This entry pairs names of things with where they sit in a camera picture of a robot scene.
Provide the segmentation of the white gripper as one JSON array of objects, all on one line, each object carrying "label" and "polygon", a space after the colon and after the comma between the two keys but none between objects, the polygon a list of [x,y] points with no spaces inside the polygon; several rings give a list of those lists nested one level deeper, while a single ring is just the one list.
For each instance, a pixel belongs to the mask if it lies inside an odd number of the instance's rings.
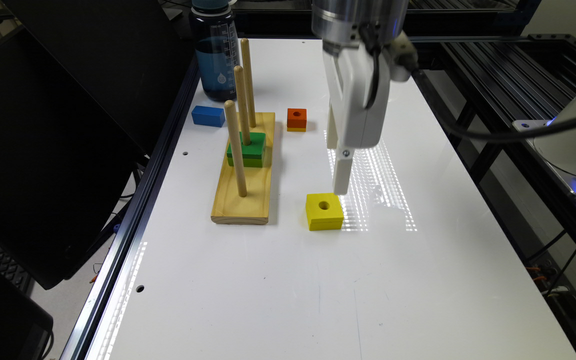
[{"label": "white gripper", "polygon": [[353,149],[376,146],[381,138],[390,90],[390,68],[384,53],[377,65],[363,44],[323,52],[329,89],[327,148],[336,150],[333,192],[348,192]]}]

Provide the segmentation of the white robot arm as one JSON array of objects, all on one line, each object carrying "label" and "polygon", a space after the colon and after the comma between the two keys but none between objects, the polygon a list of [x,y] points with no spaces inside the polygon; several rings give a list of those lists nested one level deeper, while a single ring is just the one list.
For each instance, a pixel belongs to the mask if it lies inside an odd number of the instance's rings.
[{"label": "white robot arm", "polygon": [[353,154],[381,138],[390,84],[405,82],[418,55],[403,31],[404,0],[314,0],[329,89],[327,147],[336,152],[333,191],[348,191]]}]

